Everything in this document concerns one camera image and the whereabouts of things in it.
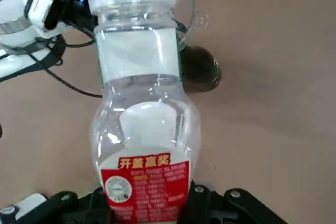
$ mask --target black metal bracket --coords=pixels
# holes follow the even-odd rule
[[[224,196],[207,187],[192,185],[178,224],[287,224],[243,189],[228,190]]]
[[[22,224],[113,224],[102,188],[77,200],[72,192],[61,192],[17,220]],[[186,206],[177,224],[287,224],[243,189],[223,196],[192,183]]]

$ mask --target white bottle label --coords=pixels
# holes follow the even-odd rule
[[[129,76],[180,76],[175,28],[96,33],[103,82]]]

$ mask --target black cable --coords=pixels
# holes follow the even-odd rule
[[[71,83],[63,80],[61,77],[59,77],[58,75],[56,75],[54,72],[52,72],[51,70],[49,70],[41,61],[39,61],[34,55],[32,55],[31,53],[27,52],[27,54],[33,59],[33,61],[35,61],[37,64],[39,64],[43,70],[45,70],[49,75],[51,75],[52,77],[54,77],[56,80],[58,80],[59,82],[61,82],[62,84],[64,84],[65,86],[67,86],[68,88],[71,88],[72,90],[75,90],[78,93],[87,95],[89,97],[94,97],[94,98],[102,98],[103,96],[101,94],[93,94],[93,93],[89,93],[86,91],[83,91],[79,88],[76,88],[74,85],[72,85]]]
[[[48,41],[49,39],[44,39],[44,38],[35,38],[36,41]],[[56,46],[64,46],[64,47],[69,47],[69,48],[81,48],[81,47],[87,47],[95,43],[95,40],[91,40],[89,42],[83,43],[83,44],[77,44],[77,45],[71,45],[71,44],[66,44],[66,43],[61,43],[57,41],[49,41],[50,44],[54,44]]]
[[[0,60],[5,59],[5,58],[7,58],[8,56],[9,56],[9,54],[1,55],[1,56],[0,56]]]

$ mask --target tabletop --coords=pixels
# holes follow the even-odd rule
[[[190,95],[202,116],[195,179],[219,193],[244,188],[288,223],[334,223],[334,0],[197,0],[197,8],[209,24],[190,44],[217,58],[223,79]],[[53,70],[100,92],[95,46],[68,49],[64,62]],[[44,72],[0,89],[0,207],[36,192],[85,194],[99,185],[89,146],[99,99]]]

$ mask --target circular logo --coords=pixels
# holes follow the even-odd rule
[[[11,215],[14,212],[15,212],[14,206],[6,207],[0,210],[0,213],[3,215]]]
[[[115,203],[124,203],[132,195],[132,186],[127,179],[120,176],[110,177],[105,182],[107,196]]]

